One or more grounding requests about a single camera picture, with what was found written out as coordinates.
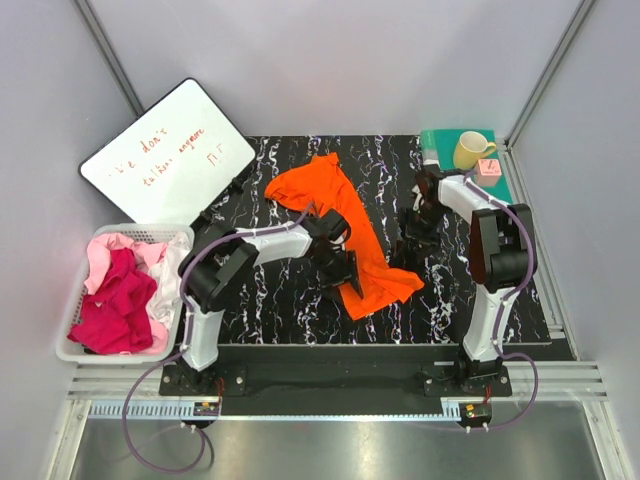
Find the orange t shirt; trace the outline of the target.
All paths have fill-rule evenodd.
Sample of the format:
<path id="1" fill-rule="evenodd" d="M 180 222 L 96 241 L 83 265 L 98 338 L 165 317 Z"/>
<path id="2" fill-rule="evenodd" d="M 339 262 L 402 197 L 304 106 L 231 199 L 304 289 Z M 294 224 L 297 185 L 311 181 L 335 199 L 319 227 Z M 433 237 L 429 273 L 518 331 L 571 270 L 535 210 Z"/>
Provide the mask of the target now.
<path id="1" fill-rule="evenodd" d="M 340 167 L 336 153 L 316 155 L 268 184 L 265 197 L 293 211 L 307 207 L 327 225 L 329 237 L 346 238 L 346 247 L 356 252 L 364 297 L 349 285 L 338 288 L 352 320 L 360 320 L 396 301 L 405 302 L 424 287 L 417 274 L 392 268 L 386 261 L 364 204 Z"/>

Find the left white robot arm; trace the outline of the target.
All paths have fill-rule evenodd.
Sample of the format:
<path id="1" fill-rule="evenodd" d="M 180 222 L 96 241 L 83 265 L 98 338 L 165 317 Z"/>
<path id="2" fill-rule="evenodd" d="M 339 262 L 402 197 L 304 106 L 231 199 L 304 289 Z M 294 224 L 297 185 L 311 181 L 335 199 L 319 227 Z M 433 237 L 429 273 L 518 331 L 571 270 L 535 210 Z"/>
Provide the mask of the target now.
<path id="1" fill-rule="evenodd" d="M 348 249 L 352 229 L 331 209 L 322 216 L 305 211 L 296 221 L 255 229 L 225 223 L 207 227 L 178 267 L 186 326 L 180 347 L 186 367 L 181 384 L 196 396 L 215 386 L 211 367 L 219 357 L 218 338 L 226 309 L 255 268 L 285 259 L 308 258 L 319 270 L 323 290 L 343 285 L 364 297 L 356 252 Z"/>

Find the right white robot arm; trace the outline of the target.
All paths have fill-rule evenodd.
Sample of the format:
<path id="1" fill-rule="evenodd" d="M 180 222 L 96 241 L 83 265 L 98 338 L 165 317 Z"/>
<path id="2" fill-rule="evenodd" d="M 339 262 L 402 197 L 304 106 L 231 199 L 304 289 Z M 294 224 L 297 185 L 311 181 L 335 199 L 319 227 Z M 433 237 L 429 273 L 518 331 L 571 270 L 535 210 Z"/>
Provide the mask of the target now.
<path id="1" fill-rule="evenodd" d="M 476 294 L 453 375 L 460 393 L 476 396 L 500 375 L 510 312 L 537 268 L 532 212 L 482 190 L 470 171 L 435 165 L 416 174 L 412 195 L 413 204 L 398 214 L 394 266 L 416 267 L 437 249 L 446 214 L 455 213 L 470 226 L 468 261 Z"/>

